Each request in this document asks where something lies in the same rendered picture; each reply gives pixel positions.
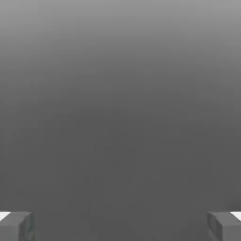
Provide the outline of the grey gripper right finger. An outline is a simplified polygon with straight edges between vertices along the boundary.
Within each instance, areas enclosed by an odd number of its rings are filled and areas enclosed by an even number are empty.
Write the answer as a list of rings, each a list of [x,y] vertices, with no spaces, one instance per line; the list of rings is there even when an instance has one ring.
[[[241,241],[241,211],[208,212],[210,241]]]

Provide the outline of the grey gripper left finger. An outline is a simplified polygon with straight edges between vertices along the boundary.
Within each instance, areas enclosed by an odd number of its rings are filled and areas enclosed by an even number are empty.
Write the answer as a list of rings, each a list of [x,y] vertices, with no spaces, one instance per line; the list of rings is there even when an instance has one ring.
[[[30,211],[0,211],[0,241],[35,241],[34,218]]]

